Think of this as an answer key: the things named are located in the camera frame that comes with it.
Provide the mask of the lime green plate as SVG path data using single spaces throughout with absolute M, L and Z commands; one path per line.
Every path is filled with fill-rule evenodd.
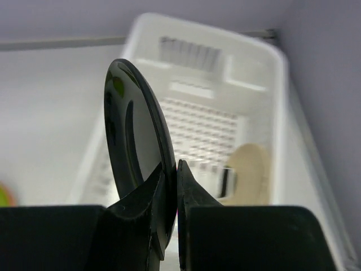
M 11 190 L 4 185 L 0 184 L 0 206 L 1 207 L 13 207 L 16 206 L 16 198 Z

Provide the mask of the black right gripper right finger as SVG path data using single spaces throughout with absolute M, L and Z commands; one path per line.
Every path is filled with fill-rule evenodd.
M 192 207 L 214 207 L 222 204 L 212 197 L 194 178 L 185 160 L 180 159 L 177 167 L 177 227 L 180 270 L 190 270 L 189 230 Z

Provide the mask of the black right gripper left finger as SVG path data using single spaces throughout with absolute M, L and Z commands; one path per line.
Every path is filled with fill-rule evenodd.
M 108 210 L 104 269 L 159 270 L 166 249 L 166 179 L 162 164 Z

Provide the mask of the white plastic dish rack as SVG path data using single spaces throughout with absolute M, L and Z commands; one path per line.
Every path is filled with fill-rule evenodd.
M 192 207 L 190 270 L 335 270 L 315 215 L 285 201 L 287 64 L 262 41 L 206 25 L 143 14 L 119 59 L 134 64 L 164 114 L 176 170 L 185 160 L 217 201 L 234 192 L 226 167 L 240 146 L 265 148 L 271 160 L 270 204 Z M 108 152 L 104 96 L 70 202 L 94 216 L 86 270 L 105 270 L 108 208 L 119 197 Z

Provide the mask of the black plate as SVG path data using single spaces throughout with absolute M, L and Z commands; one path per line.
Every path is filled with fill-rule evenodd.
M 156 235 L 161 249 L 168 246 L 177 209 L 177 170 L 168 126 L 158 100 L 137 67 L 114 60 L 104 84 L 104 120 L 108 152 L 120 198 L 164 175 L 161 218 Z

